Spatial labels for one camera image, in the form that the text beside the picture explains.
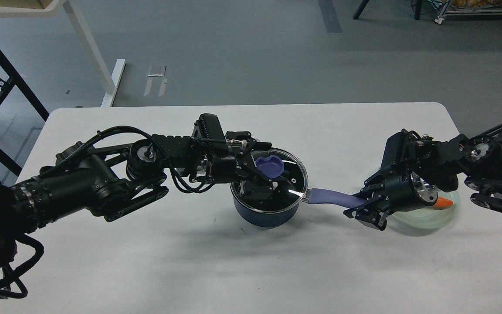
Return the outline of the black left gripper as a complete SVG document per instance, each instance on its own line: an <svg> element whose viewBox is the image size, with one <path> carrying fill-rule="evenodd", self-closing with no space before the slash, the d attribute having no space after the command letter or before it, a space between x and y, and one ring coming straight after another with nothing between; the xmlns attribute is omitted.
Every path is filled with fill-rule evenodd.
<svg viewBox="0 0 502 314"><path fill-rule="evenodd" d="M272 201L278 181L289 179L284 166L257 167L253 153L268 152L271 142L259 141L245 132L227 132L218 139L203 138L207 157L203 184L240 183L240 199L246 203Z"/></svg>

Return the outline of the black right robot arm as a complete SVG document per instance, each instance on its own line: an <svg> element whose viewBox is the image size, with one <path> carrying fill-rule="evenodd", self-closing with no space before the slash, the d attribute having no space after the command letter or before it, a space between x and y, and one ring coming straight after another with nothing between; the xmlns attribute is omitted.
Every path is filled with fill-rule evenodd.
<svg viewBox="0 0 502 314"><path fill-rule="evenodd" d="M356 194L363 203L343 214L385 230L388 216L430 207L438 191L458 189L459 174L474 190L474 204L502 213L502 123L475 137L460 134L448 141L405 129L395 133L385 143L379 170Z"/></svg>

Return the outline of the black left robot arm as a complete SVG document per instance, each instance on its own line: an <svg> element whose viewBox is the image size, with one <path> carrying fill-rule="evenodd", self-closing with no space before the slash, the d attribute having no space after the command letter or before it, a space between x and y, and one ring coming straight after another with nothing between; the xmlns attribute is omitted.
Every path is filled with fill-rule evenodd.
<svg viewBox="0 0 502 314"><path fill-rule="evenodd" d="M270 199L289 181L271 147L249 132L224 133L217 115L203 113L189 137L114 126L62 151L38 176L0 182L0 299L28 294L20 276L44 254L30 233L82 209L115 221L165 197L166 171L186 194L239 183L244 195Z"/></svg>

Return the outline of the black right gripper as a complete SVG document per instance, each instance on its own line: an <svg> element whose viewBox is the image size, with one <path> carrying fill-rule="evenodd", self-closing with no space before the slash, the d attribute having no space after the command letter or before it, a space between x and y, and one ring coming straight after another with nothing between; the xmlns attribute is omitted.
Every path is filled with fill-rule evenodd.
<svg viewBox="0 0 502 314"><path fill-rule="evenodd" d="M404 174L385 174L378 170L368 177L355 197L363 199L343 214L364 226L384 231L387 216L431 207L438 198L438 189L410 171Z"/></svg>

